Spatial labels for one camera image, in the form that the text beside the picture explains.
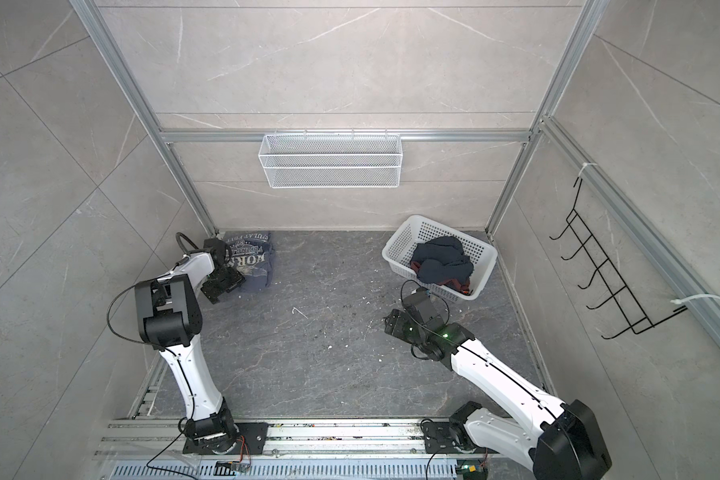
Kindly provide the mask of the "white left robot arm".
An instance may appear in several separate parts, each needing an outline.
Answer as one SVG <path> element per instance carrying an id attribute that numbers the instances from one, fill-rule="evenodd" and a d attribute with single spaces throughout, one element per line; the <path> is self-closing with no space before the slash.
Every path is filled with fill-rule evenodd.
<path id="1" fill-rule="evenodd" d="M 184 402 L 182 431 L 191 444 L 224 454 L 240 432 L 203 355 L 203 317 L 196 292 L 216 269 L 207 252 L 186 254 L 173 269 L 134 287 L 141 342 L 159 351 Z"/>

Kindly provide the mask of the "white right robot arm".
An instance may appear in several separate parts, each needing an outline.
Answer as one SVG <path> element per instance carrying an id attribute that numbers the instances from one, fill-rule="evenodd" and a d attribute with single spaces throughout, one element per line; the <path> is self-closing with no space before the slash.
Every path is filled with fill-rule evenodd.
<path id="1" fill-rule="evenodd" d="M 526 469 L 536 479 L 602 479 L 613 462 L 593 411 L 566 403 L 509 368 L 463 326 L 434 318 L 425 324 L 394 309 L 385 333 L 404 341 L 465 378 L 508 415 L 499 418 L 475 402 L 450 419 L 458 448 L 487 448 Z"/>

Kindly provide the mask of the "blue-grey tank top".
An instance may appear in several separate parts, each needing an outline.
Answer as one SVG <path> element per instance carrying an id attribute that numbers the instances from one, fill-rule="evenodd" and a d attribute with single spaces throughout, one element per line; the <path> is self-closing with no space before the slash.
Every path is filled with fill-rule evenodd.
<path id="1" fill-rule="evenodd" d="M 228 247 L 228 263 L 243 275 L 242 292 L 259 292 L 271 285 L 275 251 L 267 231 L 233 232 L 222 235 Z"/>

